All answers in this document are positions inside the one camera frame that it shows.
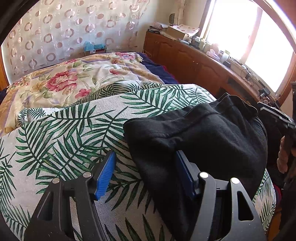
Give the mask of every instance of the blue plastic grip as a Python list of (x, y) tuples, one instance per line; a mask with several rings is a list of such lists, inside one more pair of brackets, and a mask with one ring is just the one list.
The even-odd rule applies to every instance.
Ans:
[(110, 154), (107, 162), (105, 163), (105, 166), (103, 167), (101, 174), (99, 175), (99, 178), (97, 180), (95, 196), (98, 200), (105, 195), (110, 179), (112, 177), (113, 171), (115, 169), (115, 166), (116, 166), (116, 153), (113, 151)]
[(197, 196), (199, 169), (194, 163), (190, 163), (183, 151), (177, 151), (175, 156), (175, 166), (186, 196), (194, 199)]

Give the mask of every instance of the wooden window frame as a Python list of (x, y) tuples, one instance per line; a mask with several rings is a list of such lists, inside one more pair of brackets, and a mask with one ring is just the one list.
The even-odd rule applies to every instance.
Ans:
[[(199, 28), (201, 29), (199, 36), (202, 35), (202, 37), (207, 37), (207, 33), (209, 32), (210, 19), (212, 17), (213, 11), (210, 13), (211, 14), (210, 16), (208, 16), (208, 14), (209, 14), (209, 10), (210, 10), (210, 5), (213, 1), (215, 4), (217, 0), (207, 0), (207, 2), (206, 2), (205, 10), (203, 12), (202, 19), (201, 19), (201, 22), (199, 25)], [(282, 105), (292, 89), (290, 82), (296, 81), (296, 55), (295, 55), (295, 53), (296, 53), (296, 39), (294, 38), (294, 36), (290, 32), (290, 30), (288, 29), (286, 24), (283, 22), (283, 20), (280, 18), (280, 16), (276, 13), (276, 11), (272, 8), (272, 6), (268, 2), (266, 2), (265, 0), (253, 0), (253, 1), (255, 3), (257, 3), (257, 5), (258, 5), (257, 17), (256, 17), (253, 31), (252, 31), (250, 38), (249, 38), (249, 43), (247, 45), (246, 51), (243, 54), (242, 58), (239, 60), (239, 62), (242, 64), (245, 64), (245, 62), (251, 52), (251, 49), (252, 49), (254, 42), (255, 42), (256, 35), (258, 33), (262, 12), (264, 10), (272, 18), (272, 20), (278, 25), (278, 27), (281, 29), (283, 34), (286, 36), (286, 38), (288, 39), (289, 43), (291, 44), (291, 46), (294, 50), (294, 53), (292, 54), (290, 65), (289, 65), (287, 72), (286, 72), (286, 74), (285, 74), (285, 76), (284, 76), (284, 78), (283, 78), (283, 80), (276, 92), (273, 92), (271, 90), (271, 88), (264, 81), (262, 81), (262, 79), (260, 79), (270, 89), (273, 99), (278, 100), (279, 104)]]

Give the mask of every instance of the window frame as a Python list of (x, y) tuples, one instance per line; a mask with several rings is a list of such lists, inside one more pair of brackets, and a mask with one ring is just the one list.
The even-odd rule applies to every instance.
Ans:
[[(200, 25), (199, 25), (199, 28), (201, 29), (201, 31), (199, 32), (199, 36), (202, 38), (206, 39), (208, 36), (208, 33), (210, 31), (210, 22), (211, 22), (213, 9), (215, 7), (216, 2), (217, 2), (217, 0), (207, 0), (207, 2), (206, 2), (205, 10), (204, 10), (204, 13), (203, 13)], [(284, 78), (283, 78), (283, 80), (276, 92), (274, 92), (268, 86), (268, 84), (266, 84), (266, 82), (262, 78), (260, 78), (260, 76), (258, 76), (255, 72), (253, 72), (250, 67), (248, 67), (248, 66), (247, 67), (248, 67), (248, 70), (253, 72), (256, 75), (256, 77), (270, 90), (270, 92), (271, 92), (270, 95), (272, 96), (273, 101), (278, 101), (278, 103), (280, 105), (282, 105), (292, 89), (290, 82), (296, 80), (296, 55), (295, 55), (296, 40), (293, 37), (293, 35), (291, 34), (290, 30), (287, 28), (286, 24), (283, 22), (283, 20), (279, 17), (279, 15), (276, 13), (276, 11), (272, 8), (272, 6), (269, 3), (267, 3), (265, 0), (254, 0), (253, 2), (255, 2), (258, 5), (257, 6), (257, 17), (256, 17), (256, 21), (254, 24), (253, 31), (252, 31), (250, 38), (249, 38), (249, 43), (247, 45), (246, 51), (243, 54), (242, 58), (240, 60), (238, 60), (238, 62), (245, 65), (245, 62), (246, 62), (246, 60), (251, 52), (251, 49), (254, 45), (255, 38), (256, 38), (258, 30), (259, 30), (262, 13), (264, 10), (273, 19), (273, 21), (278, 25), (278, 27), (281, 29), (283, 34), (286, 36), (286, 38), (288, 39), (288, 41), (292, 45), (294, 53), (292, 54), (291, 62), (290, 62), (290, 65), (287, 69), (287, 72), (286, 72), (286, 74), (285, 74), (285, 76), (284, 76)]]

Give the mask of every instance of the bright window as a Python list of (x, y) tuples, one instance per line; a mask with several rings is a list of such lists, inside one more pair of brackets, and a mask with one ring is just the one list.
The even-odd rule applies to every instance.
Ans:
[(216, 0), (206, 39), (245, 64), (276, 92), (293, 49), (276, 23), (250, 0)]

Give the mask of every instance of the plastic bag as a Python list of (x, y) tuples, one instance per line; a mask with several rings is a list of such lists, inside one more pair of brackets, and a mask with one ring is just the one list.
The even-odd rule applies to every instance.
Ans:
[(220, 58), (219, 56), (215, 53), (215, 51), (213, 49), (210, 49), (210, 51), (207, 51), (206, 55), (210, 56), (211, 58), (219, 61)]

